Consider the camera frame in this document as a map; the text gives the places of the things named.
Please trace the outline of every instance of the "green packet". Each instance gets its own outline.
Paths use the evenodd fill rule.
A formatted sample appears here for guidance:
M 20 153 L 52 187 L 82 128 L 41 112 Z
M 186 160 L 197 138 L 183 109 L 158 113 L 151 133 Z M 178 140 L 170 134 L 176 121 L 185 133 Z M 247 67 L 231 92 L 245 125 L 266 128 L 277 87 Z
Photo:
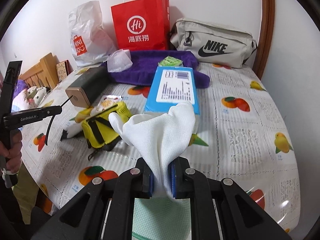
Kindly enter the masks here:
M 161 67 L 161 66 L 170 66 L 170 67 L 182 66 L 182 60 L 177 59 L 175 57 L 168 56 L 168 57 L 164 58 L 163 60 L 161 60 L 158 63 L 158 66 L 159 67 Z

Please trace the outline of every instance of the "purple cloth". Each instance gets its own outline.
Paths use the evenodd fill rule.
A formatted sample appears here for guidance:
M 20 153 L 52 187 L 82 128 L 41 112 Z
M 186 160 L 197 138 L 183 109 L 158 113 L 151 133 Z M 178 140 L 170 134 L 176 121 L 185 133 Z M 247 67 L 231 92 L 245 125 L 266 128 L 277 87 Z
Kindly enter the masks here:
M 18 79 L 16 86 L 14 87 L 12 99 L 14 99 L 24 89 L 29 89 L 27 83 L 24 80 Z
M 109 73 L 110 81 L 136 86 L 151 86 L 158 62 L 167 56 L 183 61 L 184 67 L 193 68 L 196 88 L 209 87 L 210 77 L 196 71 L 198 60 L 190 51 L 176 50 L 137 50 L 131 51 L 132 67 L 122 72 Z

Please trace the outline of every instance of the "barcode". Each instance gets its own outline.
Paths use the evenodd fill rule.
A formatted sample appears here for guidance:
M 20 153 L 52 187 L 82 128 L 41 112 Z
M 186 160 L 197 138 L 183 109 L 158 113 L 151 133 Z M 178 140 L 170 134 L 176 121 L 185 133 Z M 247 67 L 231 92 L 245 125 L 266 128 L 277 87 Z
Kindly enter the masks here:
M 179 71 L 177 71 L 177 78 L 179 78 L 179 79 L 188 79 L 189 80 L 189 73 L 188 72 L 179 72 Z

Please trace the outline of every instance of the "nike swoosh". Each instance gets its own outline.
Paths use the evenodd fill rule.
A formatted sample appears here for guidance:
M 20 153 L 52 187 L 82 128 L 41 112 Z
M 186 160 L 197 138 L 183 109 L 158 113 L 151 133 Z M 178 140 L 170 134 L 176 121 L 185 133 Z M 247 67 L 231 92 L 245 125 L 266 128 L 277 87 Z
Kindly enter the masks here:
M 200 57 L 211 57 L 211 56 L 216 56 L 216 55 L 232 53 L 232 52 L 211 52 L 211 53 L 206 53 L 206 52 L 203 51 L 203 47 L 204 46 L 202 46 L 198 51 L 198 54 L 199 54 Z

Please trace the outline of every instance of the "haidilao logo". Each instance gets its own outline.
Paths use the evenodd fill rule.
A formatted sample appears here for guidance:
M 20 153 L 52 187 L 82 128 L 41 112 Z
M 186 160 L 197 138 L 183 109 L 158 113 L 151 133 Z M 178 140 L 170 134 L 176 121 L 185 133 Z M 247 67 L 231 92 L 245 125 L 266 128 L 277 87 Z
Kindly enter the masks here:
M 132 34 L 140 34 L 146 29 L 146 21 L 141 16 L 132 16 L 127 22 L 127 28 Z

